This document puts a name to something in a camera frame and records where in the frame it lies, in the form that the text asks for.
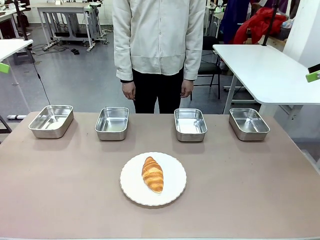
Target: rectangular metal bin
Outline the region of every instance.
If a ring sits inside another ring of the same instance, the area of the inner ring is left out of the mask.
[[[202,112],[198,109],[179,108],[174,111],[176,137],[180,142],[202,142],[207,132]]]
[[[263,141],[270,132],[259,113],[251,108],[230,109],[229,122],[241,141]]]
[[[95,131],[101,141],[121,141],[127,136],[129,109],[105,107],[96,121]]]
[[[69,105],[46,106],[29,124],[29,129],[36,138],[59,139],[74,119],[73,109]]]

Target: metal container rim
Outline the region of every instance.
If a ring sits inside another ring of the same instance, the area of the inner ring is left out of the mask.
[[[31,128],[31,127],[30,127],[31,124],[34,123],[34,121],[43,113],[43,111],[44,111],[46,108],[52,107],[52,106],[55,106],[55,107],[70,107],[70,108],[71,108],[71,111],[70,111],[69,114],[66,116],[66,118],[68,118],[68,117],[70,116],[70,114],[71,114],[71,113],[73,112],[73,110],[74,110],[74,107],[71,106],[71,105],[54,105],[54,104],[47,105],[47,106],[45,106],[45,107],[37,114],[37,116],[36,116],[36,117],[30,122],[30,124],[28,125],[28,128],[29,128],[31,131],[46,131],[46,132],[52,132],[52,131],[56,131],[56,130],[59,130],[60,128],[62,128],[62,126],[61,126],[61,127],[59,127],[58,129],[54,129],[54,130],[50,129],[50,130],[48,130],[48,129],[38,129],[38,128]]]
[[[195,111],[199,111],[202,118],[203,118],[203,123],[204,123],[204,126],[205,126],[205,131],[204,132],[201,132],[201,133],[183,133],[183,132],[180,132],[178,130],[178,126],[177,126],[177,112],[179,112],[179,110],[195,110]],[[175,130],[179,133],[179,134],[183,134],[183,135],[191,135],[191,136],[194,136],[194,135],[203,135],[203,134],[206,134],[207,131],[208,131],[208,128],[207,128],[207,124],[206,124],[206,121],[205,121],[205,117],[202,113],[201,110],[197,109],[197,108],[177,108],[176,110],[174,110],[174,124],[175,124]]]
[[[268,131],[259,131],[259,132],[243,131],[243,130],[239,127],[236,119],[234,118],[234,116],[233,116],[233,114],[232,114],[232,113],[233,113],[232,110],[252,110],[252,111],[254,111],[254,112],[257,114],[257,116],[262,120],[262,122],[266,125],[266,127],[268,128]],[[258,113],[258,111],[256,111],[256,110],[253,109],[253,108],[245,108],[245,107],[241,107],[241,108],[231,108],[231,109],[229,110],[229,112],[230,112],[230,116],[233,118],[236,126],[237,126],[238,129],[239,129],[241,132],[243,132],[243,133],[246,133],[246,134],[268,134],[268,133],[270,132],[270,127],[268,126],[268,124],[267,124],[267,123],[265,122],[265,120],[261,117],[261,115]]]
[[[122,109],[123,111],[128,112],[128,118],[127,118],[127,121],[126,121],[126,125],[125,125],[124,130],[122,130],[122,131],[100,131],[100,130],[97,130],[97,125],[98,125],[100,116],[101,116],[102,112],[103,112],[105,109]],[[123,132],[125,132],[125,131],[127,130],[127,128],[128,128],[129,114],[130,114],[130,110],[129,110],[129,108],[127,108],[127,107],[106,106],[106,107],[102,108],[102,110],[100,111],[100,114],[99,114],[99,116],[98,116],[98,119],[96,120],[96,124],[95,124],[94,130],[95,130],[97,133],[103,133],[103,134],[104,134],[104,133],[111,133],[111,134],[114,134],[114,133],[117,133],[117,134],[123,133]]]

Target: plate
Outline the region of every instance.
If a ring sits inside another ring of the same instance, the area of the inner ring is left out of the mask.
[[[153,157],[163,171],[163,191],[156,193],[145,184],[142,168],[147,157]],[[173,156],[161,152],[146,152],[133,157],[123,167],[120,186],[132,201],[145,206],[160,206],[178,198],[187,184],[187,174],[182,164]]]

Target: button-up shirt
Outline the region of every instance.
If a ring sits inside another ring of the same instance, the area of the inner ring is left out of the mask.
[[[114,0],[116,76],[145,74],[197,79],[201,63],[206,0]]]

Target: black pants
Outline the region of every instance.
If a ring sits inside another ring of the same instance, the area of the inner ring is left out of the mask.
[[[172,76],[132,71],[136,114],[153,114],[157,98],[161,114],[173,114],[179,108],[184,69]]]

